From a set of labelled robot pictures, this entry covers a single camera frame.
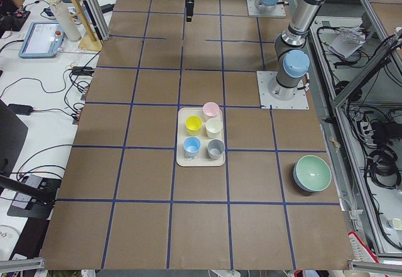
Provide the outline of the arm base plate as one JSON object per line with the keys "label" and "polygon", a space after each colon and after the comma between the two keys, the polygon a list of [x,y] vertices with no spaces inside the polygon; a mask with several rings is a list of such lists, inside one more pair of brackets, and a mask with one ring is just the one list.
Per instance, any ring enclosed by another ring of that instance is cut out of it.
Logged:
{"label": "arm base plate", "polygon": [[276,71],[257,71],[259,100],[262,109],[309,110],[303,80],[294,88],[277,83]]}
{"label": "arm base plate", "polygon": [[246,0],[248,16],[263,18],[285,18],[285,5],[277,3],[272,6],[257,4],[257,0]]}

